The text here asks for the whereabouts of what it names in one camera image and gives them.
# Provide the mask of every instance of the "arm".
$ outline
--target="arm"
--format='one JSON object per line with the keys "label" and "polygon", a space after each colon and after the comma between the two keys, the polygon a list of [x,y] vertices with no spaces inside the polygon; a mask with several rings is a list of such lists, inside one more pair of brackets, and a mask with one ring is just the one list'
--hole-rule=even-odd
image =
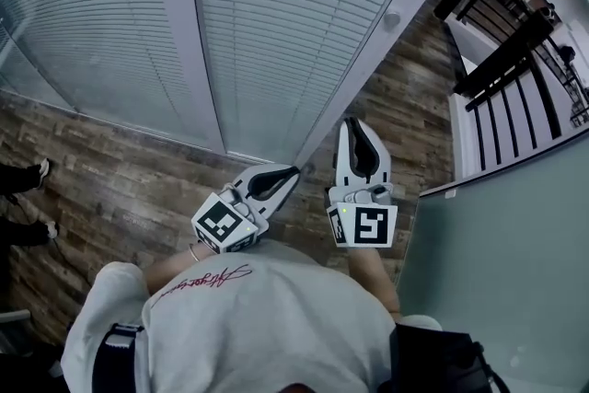
{"label": "arm", "polygon": [[[214,255],[214,252],[203,243],[194,244],[192,250],[198,260],[205,260]],[[149,294],[153,295],[194,263],[196,263],[196,260],[192,257],[191,252],[185,250],[149,266],[144,270],[145,284]]]}
{"label": "arm", "polygon": [[376,249],[348,249],[350,276],[376,299],[396,321],[401,318],[395,284]]}

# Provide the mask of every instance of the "shoe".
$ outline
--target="shoe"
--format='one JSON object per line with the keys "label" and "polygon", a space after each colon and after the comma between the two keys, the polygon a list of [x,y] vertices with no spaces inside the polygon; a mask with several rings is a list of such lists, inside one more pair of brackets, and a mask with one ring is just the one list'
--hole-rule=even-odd
{"label": "shoe", "polygon": [[50,221],[46,224],[47,226],[47,236],[49,239],[55,239],[59,235],[59,225],[54,221]]}
{"label": "shoe", "polygon": [[41,185],[43,185],[43,179],[45,179],[47,177],[47,174],[49,174],[49,169],[50,169],[50,162],[49,159],[47,157],[45,157],[41,163],[40,163],[40,168],[39,168],[39,185],[37,186],[37,188],[40,188]]}

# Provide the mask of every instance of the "black strap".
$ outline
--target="black strap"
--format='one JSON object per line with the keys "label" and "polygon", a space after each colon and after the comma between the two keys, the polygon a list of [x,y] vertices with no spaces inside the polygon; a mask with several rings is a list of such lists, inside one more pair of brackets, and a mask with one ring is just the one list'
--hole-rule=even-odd
{"label": "black strap", "polygon": [[92,393],[135,393],[135,338],[143,327],[113,324],[104,336],[92,372]]}

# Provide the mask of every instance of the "leg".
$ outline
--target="leg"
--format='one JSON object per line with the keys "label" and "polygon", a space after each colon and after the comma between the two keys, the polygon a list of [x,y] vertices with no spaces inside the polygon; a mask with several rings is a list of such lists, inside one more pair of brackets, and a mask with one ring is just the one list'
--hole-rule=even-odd
{"label": "leg", "polygon": [[0,195],[21,193],[38,188],[49,173],[49,160],[28,168],[13,168],[0,164]]}
{"label": "leg", "polygon": [[50,236],[52,236],[51,225],[54,226],[54,224],[45,225],[41,221],[37,221],[32,225],[20,225],[0,217],[0,244],[8,246],[40,246],[46,244]]}

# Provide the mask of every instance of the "black pants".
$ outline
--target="black pants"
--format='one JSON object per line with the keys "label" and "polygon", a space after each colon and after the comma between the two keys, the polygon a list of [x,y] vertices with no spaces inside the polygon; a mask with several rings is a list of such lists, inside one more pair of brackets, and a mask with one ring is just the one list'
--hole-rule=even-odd
{"label": "black pants", "polygon": [[[40,166],[13,168],[0,164],[0,195],[12,195],[34,189],[39,185]],[[37,221],[32,225],[20,225],[0,216],[0,244],[13,246],[38,246],[46,244],[47,226]]]}

